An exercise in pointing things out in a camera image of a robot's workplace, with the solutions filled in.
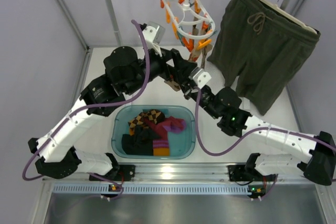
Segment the white clip sock hanger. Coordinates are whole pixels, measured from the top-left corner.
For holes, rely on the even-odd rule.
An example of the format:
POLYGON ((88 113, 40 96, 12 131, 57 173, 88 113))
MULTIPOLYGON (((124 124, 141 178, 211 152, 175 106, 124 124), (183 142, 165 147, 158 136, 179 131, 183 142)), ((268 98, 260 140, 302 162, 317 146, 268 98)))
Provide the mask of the white clip sock hanger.
POLYGON ((200 0, 160 0, 160 5, 175 38, 188 51, 200 50, 212 43, 215 22, 200 0))

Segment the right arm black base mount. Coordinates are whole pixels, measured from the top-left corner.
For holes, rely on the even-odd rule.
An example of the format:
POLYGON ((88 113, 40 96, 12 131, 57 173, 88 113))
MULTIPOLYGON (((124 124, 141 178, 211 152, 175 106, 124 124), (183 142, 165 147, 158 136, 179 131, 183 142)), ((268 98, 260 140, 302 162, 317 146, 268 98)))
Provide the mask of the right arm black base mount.
POLYGON ((256 171, 247 172, 245 165, 228 165, 227 168, 230 182, 273 182, 276 178, 275 174, 264 176, 256 171))

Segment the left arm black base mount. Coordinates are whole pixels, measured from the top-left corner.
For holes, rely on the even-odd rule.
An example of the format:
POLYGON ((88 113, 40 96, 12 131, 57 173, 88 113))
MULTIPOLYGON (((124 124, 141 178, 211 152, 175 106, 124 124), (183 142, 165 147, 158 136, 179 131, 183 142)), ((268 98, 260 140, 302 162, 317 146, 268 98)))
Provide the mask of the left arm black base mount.
POLYGON ((119 169, 113 169, 106 175, 98 175, 104 179, 108 179, 115 182, 129 182, 135 176, 135 165, 119 165, 119 169))

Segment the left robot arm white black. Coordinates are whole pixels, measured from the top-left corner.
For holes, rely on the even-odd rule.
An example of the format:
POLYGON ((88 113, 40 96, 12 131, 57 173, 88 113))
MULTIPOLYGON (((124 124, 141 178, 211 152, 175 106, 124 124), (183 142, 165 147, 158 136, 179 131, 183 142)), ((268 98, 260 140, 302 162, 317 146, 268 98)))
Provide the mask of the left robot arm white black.
POLYGON ((191 74, 197 64, 178 50, 162 49, 159 54, 146 49, 144 53, 139 59, 132 47, 116 48, 103 60, 105 73, 84 88, 68 114, 48 134, 29 140, 39 177, 63 179, 74 173, 88 173, 91 180, 116 177, 120 165, 113 154, 84 152, 74 144, 114 110, 139 97, 153 79, 194 83, 191 74))

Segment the brown yellow argyle sock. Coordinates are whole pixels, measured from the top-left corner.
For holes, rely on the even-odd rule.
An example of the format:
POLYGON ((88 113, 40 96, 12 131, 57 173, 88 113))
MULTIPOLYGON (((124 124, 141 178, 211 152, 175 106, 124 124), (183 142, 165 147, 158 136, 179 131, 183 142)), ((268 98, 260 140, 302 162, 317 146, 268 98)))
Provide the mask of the brown yellow argyle sock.
POLYGON ((143 111, 128 122, 129 133, 130 135, 134 135, 136 130, 147 129, 149 127, 146 124, 147 121, 158 124, 164 120, 165 114, 160 110, 151 109, 149 111, 143 111))

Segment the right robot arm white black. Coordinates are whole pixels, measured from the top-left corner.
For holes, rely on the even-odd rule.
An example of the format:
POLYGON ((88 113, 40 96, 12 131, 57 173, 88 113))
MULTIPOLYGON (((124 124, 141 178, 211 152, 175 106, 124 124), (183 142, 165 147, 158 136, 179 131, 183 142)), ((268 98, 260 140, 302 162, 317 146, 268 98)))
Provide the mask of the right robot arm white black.
POLYGON ((277 127, 240 109, 241 99, 231 88, 222 88, 213 94, 209 86, 198 88, 193 82, 182 85, 186 99, 196 102, 195 118, 203 108, 217 126, 228 136, 238 138, 238 143, 251 139, 274 147, 282 154, 250 154, 245 171, 253 175, 293 174, 303 176, 319 185, 334 182, 335 142, 331 134, 321 131, 317 135, 304 134, 277 127))

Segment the brown orange argyle sock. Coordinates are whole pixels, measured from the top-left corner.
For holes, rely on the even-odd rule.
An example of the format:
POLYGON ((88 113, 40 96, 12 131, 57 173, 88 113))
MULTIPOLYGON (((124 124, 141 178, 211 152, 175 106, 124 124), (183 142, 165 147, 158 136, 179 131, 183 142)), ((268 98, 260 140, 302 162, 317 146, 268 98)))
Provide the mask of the brown orange argyle sock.
POLYGON ((173 78, 165 80, 164 83, 172 88, 175 92, 179 92, 181 90, 180 85, 173 78))

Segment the maroon orange striped sock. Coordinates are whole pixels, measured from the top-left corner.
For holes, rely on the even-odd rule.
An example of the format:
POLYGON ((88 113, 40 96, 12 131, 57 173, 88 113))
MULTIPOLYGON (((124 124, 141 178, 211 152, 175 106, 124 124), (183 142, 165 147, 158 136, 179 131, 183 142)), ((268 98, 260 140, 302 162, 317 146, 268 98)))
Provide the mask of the maroon orange striped sock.
POLYGON ((158 139, 153 140, 153 155, 170 156, 170 145, 166 129, 162 129, 159 136, 158 139))

